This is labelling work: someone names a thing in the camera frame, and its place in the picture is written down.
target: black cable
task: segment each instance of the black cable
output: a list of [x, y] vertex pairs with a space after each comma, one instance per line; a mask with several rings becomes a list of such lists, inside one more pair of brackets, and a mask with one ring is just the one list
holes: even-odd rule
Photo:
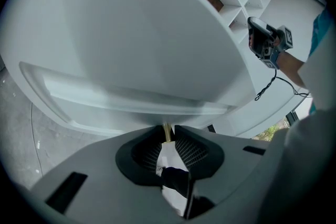
[[301, 97], [307, 97], [307, 98], [310, 98], [311, 95], [310, 93], [299, 93], [294, 87], [293, 85], [288, 82], [287, 80], [283, 79], [283, 78], [280, 78], [280, 77], [277, 77], [277, 70], [275, 70], [275, 74], [274, 74], [274, 77], [271, 79], [271, 81], [267, 84], [266, 87], [264, 87], [258, 94], [257, 96], [254, 98], [255, 101], [258, 101], [260, 99], [260, 97], [264, 94], [264, 92], [272, 85], [273, 81], [275, 81], [275, 79], [279, 79], [279, 80], [282, 80], [284, 82], [286, 82], [287, 84], [289, 84], [292, 89], [293, 89], [293, 94], [294, 95], [299, 95]]
[[33, 103], [30, 104], [31, 135], [33, 136], [34, 148], [35, 148], [35, 151], [36, 151], [36, 155], [37, 155], [38, 163], [39, 163], [39, 165], [40, 165], [41, 175], [43, 176], [42, 166], [41, 166], [41, 161], [40, 161], [40, 158], [39, 158], [39, 156], [38, 156], [37, 149], [36, 149], [36, 143], [35, 143], [35, 137], [34, 137], [34, 131], [33, 131], [33, 120], [32, 120], [32, 115], [33, 115]]

